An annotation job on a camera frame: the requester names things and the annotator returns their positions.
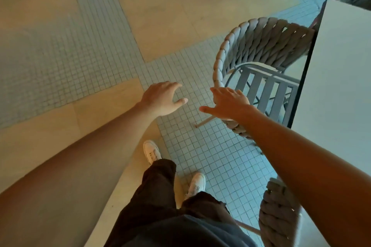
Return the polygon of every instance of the forearm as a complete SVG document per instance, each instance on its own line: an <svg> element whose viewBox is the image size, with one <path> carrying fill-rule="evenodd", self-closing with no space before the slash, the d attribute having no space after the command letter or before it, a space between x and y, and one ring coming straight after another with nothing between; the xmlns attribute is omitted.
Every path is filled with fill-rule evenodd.
<svg viewBox="0 0 371 247"><path fill-rule="evenodd" d="M154 118L132 108L2 193L0 245L83 246Z"/></svg>
<svg viewBox="0 0 371 247"><path fill-rule="evenodd" d="M294 192L328 242L366 243L371 179L331 152L246 106L237 121Z"/></svg>

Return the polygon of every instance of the sneaker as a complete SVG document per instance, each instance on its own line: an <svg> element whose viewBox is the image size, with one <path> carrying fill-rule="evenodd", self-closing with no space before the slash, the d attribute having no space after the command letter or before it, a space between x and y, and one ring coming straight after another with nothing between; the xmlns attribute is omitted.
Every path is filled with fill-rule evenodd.
<svg viewBox="0 0 371 247"><path fill-rule="evenodd" d="M184 200L196 195L200 191L205 191L206 188L206 177L202 173L196 173L193 176L191 185L189 186L188 193L185 195Z"/></svg>
<svg viewBox="0 0 371 247"><path fill-rule="evenodd" d="M154 141L147 140L143 143L144 155L146 156L148 162L152 163L156 160L162 159L160 150Z"/></svg>

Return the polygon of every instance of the hand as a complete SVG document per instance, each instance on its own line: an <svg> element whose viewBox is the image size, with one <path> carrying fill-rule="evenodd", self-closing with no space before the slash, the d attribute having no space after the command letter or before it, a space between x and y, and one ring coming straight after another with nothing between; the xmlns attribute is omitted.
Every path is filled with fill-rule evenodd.
<svg viewBox="0 0 371 247"><path fill-rule="evenodd" d="M212 87L210 90L213 92L216 106L214 108L204 106L199 110L220 119L237 120L241 112L250 104L248 98L240 90L235 91L228 87Z"/></svg>
<svg viewBox="0 0 371 247"><path fill-rule="evenodd" d="M182 87L180 83L170 81L152 84L139 105L148 108L155 117L171 114L188 102L186 98L173 102L174 92L179 87Z"/></svg>

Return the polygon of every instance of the black pants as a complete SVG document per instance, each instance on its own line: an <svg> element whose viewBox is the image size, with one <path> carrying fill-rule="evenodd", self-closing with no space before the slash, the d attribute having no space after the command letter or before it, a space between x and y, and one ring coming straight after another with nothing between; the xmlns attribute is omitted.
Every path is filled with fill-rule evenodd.
<svg viewBox="0 0 371 247"><path fill-rule="evenodd" d="M118 247L133 239L147 225L184 214L236 225L225 207L206 192L188 198L177 209L174 195L176 164L160 159L143 174L142 184L121 211L105 247Z"/></svg>

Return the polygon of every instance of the tabletop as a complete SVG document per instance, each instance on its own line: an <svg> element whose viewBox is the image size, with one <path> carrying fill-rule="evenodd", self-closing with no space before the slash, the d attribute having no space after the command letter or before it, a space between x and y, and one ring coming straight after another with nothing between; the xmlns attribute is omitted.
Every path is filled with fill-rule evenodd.
<svg viewBox="0 0 371 247"><path fill-rule="evenodd" d="M289 124L369 175L370 50L371 11L328 0ZM329 246L305 211L301 222L300 247Z"/></svg>

